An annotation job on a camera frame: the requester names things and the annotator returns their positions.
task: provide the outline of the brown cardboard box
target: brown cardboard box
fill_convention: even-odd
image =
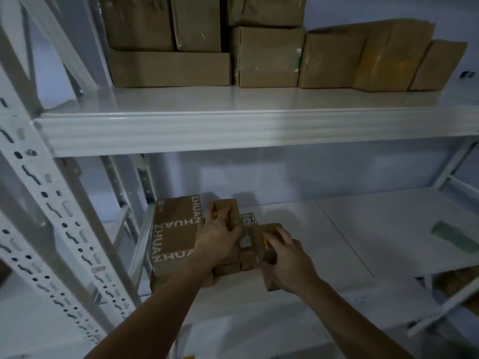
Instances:
[[[467,47],[467,42],[431,41],[409,90],[443,90]]]
[[[226,276],[232,275],[233,273],[238,273],[240,271],[240,263],[233,263],[231,265],[216,266],[213,268],[213,273],[215,276]]]
[[[151,273],[151,278],[150,278],[150,289],[151,293],[155,293],[159,286],[164,284],[166,280],[170,278],[170,276],[160,276],[156,277],[153,272]],[[206,287],[211,287],[215,284],[215,277],[213,276],[213,273],[209,273],[203,283],[201,284],[201,287],[206,288]]]
[[[202,218],[199,195],[156,203],[150,251],[156,276],[168,277],[186,263],[193,253]]]
[[[340,25],[315,32],[366,37],[353,88],[404,92],[433,37],[435,24],[413,18]]]
[[[172,51],[168,0],[99,0],[115,50]]]
[[[350,88],[364,41],[360,35],[306,35],[298,87]]]
[[[221,52],[219,0],[171,0],[180,52]]]
[[[296,87],[303,29],[233,30],[233,79],[243,88]]]
[[[229,86],[228,53],[117,52],[108,55],[115,87]]]
[[[283,228],[280,223],[270,223],[257,225],[254,227],[254,236],[253,236],[253,245],[256,251],[258,259],[268,262],[270,265],[275,265],[277,263],[276,251],[268,243],[266,239],[263,238],[263,233],[270,233],[275,235],[280,241],[283,241],[283,238],[276,231],[277,228]],[[266,277],[263,273],[264,284],[268,291],[276,291],[279,289],[278,286],[271,280],[270,277]]]
[[[303,25],[306,0],[228,0],[230,26]]]
[[[226,227],[229,231],[233,230],[240,223],[240,210],[236,199],[220,199],[213,200],[208,204],[213,205],[213,218],[216,218],[222,210],[230,209],[230,213],[226,219]],[[236,242],[228,257],[221,261],[219,266],[231,265],[240,261],[240,243]]]

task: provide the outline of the green paper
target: green paper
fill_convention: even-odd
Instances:
[[[442,220],[434,224],[431,234],[452,243],[464,253],[473,254],[479,252],[479,244],[475,240],[465,235],[461,229]]]

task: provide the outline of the white metal shelving unit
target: white metal shelving unit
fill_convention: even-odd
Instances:
[[[81,41],[78,36],[73,37],[52,0],[21,2],[84,95],[44,111],[0,29],[0,150],[51,223],[39,230],[45,239],[35,240],[32,232],[36,233],[37,227],[29,212],[20,208],[12,210],[8,202],[14,198],[0,199],[0,257],[18,274],[11,276],[0,289],[0,312],[5,308],[15,311],[20,305],[37,302],[37,296],[42,295],[45,299],[32,317],[38,320],[63,317],[71,319],[71,324],[62,320],[61,325],[50,327],[52,331],[47,332],[49,335],[44,340],[36,338],[36,341],[14,344],[9,341],[6,349],[0,346],[0,356],[79,340],[97,343],[144,300],[138,295],[138,285],[142,267],[150,269],[145,255],[152,203],[157,196],[151,184],[149,157],[140,154],[479,135],[479,100],[475,90],[464,83],[450,85],[443,93],[368,94],[354,90],[241,90],[235,87],[115,89],[111,86],[88,8],[92,27],[89,32],[95,35],[97,52],[102,56],[102,76],[94,74],[88,56],[79,50]],[[261,223],[282,222],[294,235],[301,236],[320,275],[348,297],[366,288],[381,290],[385,279],[399,276],[411,279],[474,265],[479,262],[477,256],[468,256],[449,243],[432,238],[429,230],[433,221],[450,220],[453,225],[472,232],[473,238],[479,241],[476,235],[479,219],[437,191],[446,180],[457,180],[454,170],[476,139],[465,140],[464,147],[435,184],[436,190],[273,204],[243,212],[253,212]],[[74,161],[68,159],[76,156],[102,156],[120,206],[117,220],[108,231],[82,189]],[[399,226],[407,229],[399,234]],[[52,241],[53,228],[92,282],[89,287],[75,278],[58,258],[54,245],[48,243]],[[117,254],[123,229],[136,243],[127,268]],[[411,248],[412,239],[421,249]],[[388,249],[394,251],[395,259],[378,259],[387,258]],[[49,292],[49,287],[53,289],[51,282],[65,294],[60,293],[62,300],[68,302],[61,302],[62,305],[56,302],[57,296],[52,297]],[[377,304],[363,307],[364,313],[381,327],[429,317],[412,329],[413,334],[446,314],[476,289],[469,287],[467,292],[439,308],[416,282],[411,281],[404,287],[405,291],[398,288],[388,292],[398,293],[408,304],[420,303],[410,305],[407,316],[381,320],[383,314]],[[103,310],[97,305],[100,301]],[[71,317],[73,314],[65,305],[80,312],[83,321]],[[212,288],[201,290],[186,323],[193,324],[192,332],[201,339],[201,332],[209,332],[213,326],[235,332],[248,315],[254,314],[253,308],[260,310],[275,305],[299,305],[299,302],[282,291],[266,292],[257,270],[242,272],[222,277]],[[282,327],[298,332],[304,332],[306,327],[302,323],[291,324],[288,318],[281,323]],[[95,334],[83,332],[89,328]],[[35,323],[29,329],[36,331]],[[299,342],[301,348],[292,343],[288,350],[311,346],[318,337],[328,340],[324,329],[317,329]],[[249,338],[244,345],[253,345],[254,340],[267,341],[275,337],[275,330],[269,327],[262,337]],[[5,327],[0,325],[0,332],[6,332]],[[218,332],[215,343],[223,340],[225,333]],[[47,337],[56,337],[57,341],[45,343]],[[185,343],[185,340],[181,337],[179,342],[188,351],[192,341]],[[225,357],[236,357],[235,350],[240,349],[229,351]],[[224,354],[212,353],[206,348],[198,350],[209,358]],[[281,353],[263,354],[271,357]]]

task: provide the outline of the shelf board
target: shelf board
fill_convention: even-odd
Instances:
[[[15,272],[0,287],[0,323],[2,358],[83,341],[76,325]]]
[[[360,259],[327,219],[315,201],[263,205],[242,209],[253,212],[259,224],[281,222],[311,256],[316,269],[335,289],[370,285],[372,276]],[[185,324],[225,316],[241,307],[295,302],[285,291],[268,292],[260,270],[220,277],[211,288],[201,289]]]
[[[473,85],[441,92],[103,89],[35,120],[54,156],[97,156],[479,133]]]
[[[432,188],[318,201],[376,278],[417,277],[479,264],[430,233],[443,220],[479,243],[479,217]]]
[[[381,329],[437,314],[439,305],[413,278],[343,295]],[[302,302],[241,310],[184,326],[178,357],[263,359],[316,347],[332,338]]]

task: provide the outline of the hand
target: hand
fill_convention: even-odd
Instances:
[[[261,261],[261,270],[270,277],[281,289],[299,295],[302,289],[307,288],[319,279],[311,257],[304,253],[301,242],[291,238],[289,232],[277,228],[284,243],[274,235],[263,233],[275,249],[278,261],[275,265]]]
[[[192,259],[200,262],[208,271],[230,254],[234,243],[241,236],[241,225],[237,225],[232,231],[226,228],[229,212],[230,209],[222,210],[216,219],[213,219],[213,205],[209,204],[205,223],[198,224]]]

